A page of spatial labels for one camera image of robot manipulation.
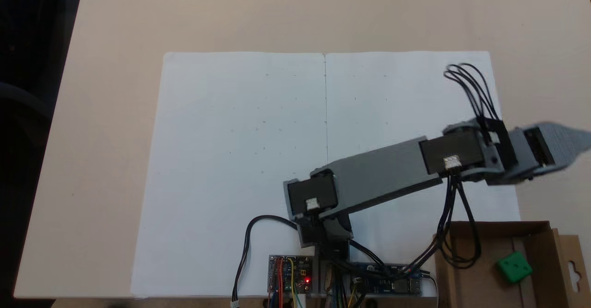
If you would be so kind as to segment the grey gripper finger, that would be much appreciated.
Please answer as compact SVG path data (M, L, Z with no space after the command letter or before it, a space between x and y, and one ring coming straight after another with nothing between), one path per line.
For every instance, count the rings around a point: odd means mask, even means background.
M589 131L555 124L552 136L552 155L557 166L570 166L591 147Z

